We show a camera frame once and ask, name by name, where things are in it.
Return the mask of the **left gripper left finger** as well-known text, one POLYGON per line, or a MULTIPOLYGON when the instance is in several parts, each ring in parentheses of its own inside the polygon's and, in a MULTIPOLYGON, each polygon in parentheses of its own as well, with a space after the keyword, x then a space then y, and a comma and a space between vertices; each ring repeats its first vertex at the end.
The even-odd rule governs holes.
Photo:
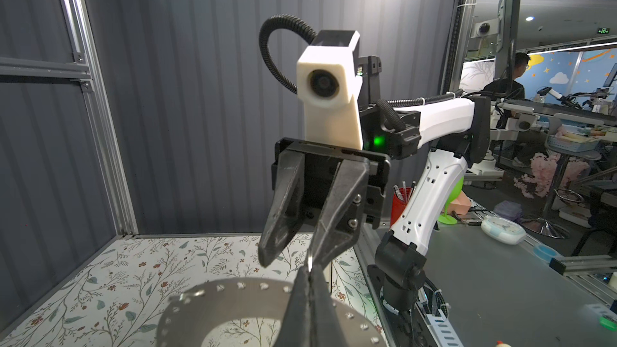
POLYGON ((279 346, 310 346, 310 274, 306 266, 300 268, 295 278, 281 329, 275 342, 279 346))

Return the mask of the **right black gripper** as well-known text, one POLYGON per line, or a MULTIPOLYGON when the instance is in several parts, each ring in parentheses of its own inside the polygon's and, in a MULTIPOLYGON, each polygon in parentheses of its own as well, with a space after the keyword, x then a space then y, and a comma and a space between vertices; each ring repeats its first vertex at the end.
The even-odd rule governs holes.
POLYGON ((273 203, 258 244, 260 264, 272 264, 304 224, 317 224, 308 249, 310 270, 323 268, 358 241, 363 215, 378 228, 390 167, 385 154, 291 138, 278 141, 273 203))

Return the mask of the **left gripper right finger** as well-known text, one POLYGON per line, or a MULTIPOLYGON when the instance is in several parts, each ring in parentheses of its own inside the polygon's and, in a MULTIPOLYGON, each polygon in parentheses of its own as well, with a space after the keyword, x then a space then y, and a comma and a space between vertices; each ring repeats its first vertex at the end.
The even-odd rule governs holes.
POLYGON ((313 266, 309 286, 310 346, 347 346, 322 268, 313 266))

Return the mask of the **perforated metal ring disc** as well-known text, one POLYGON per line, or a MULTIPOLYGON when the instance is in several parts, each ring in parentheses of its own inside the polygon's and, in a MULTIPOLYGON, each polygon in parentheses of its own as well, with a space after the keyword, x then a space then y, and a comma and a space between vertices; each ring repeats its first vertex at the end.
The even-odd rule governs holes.
MULTIPOLYGON (((158 346, 201 346, 218 326, 247 318, 282 323, 294 283, 261 278, 209 281, 173 299, 162 314, 158 346)), ((361 313, 332 298, 347 346, 384 346, 378 329, 361 313)))

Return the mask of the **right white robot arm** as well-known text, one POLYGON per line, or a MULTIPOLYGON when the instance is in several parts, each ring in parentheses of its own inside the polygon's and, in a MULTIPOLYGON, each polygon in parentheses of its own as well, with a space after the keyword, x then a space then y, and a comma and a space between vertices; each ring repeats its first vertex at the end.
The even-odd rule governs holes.
POLYGON ((385 276, 383 300, 390 311, 410 320, 426 280, 433 227, 453 188, 488 148, 489 100, 443 95, 406 101, 411 112, 404 117, 394 102, 377 101, 368 112, 374 119, 369 132, 386 141, 365 151, 357 105, 363 80, 357 68, 353 56, 333 48, 308 48, 297 62, 294 89, 305 104, 305 140, 277 143, 274 197, 258 246, 260 263, 270 265, 310 214, 318 211, 319 216, 278 345, 345 345, 334 307, 326 300, 322 269, 358 241, 362 218, 375 207, 373 189, 387 181, 390 155, 412 155, 435 141, 410 202, 375 254, 385 276))

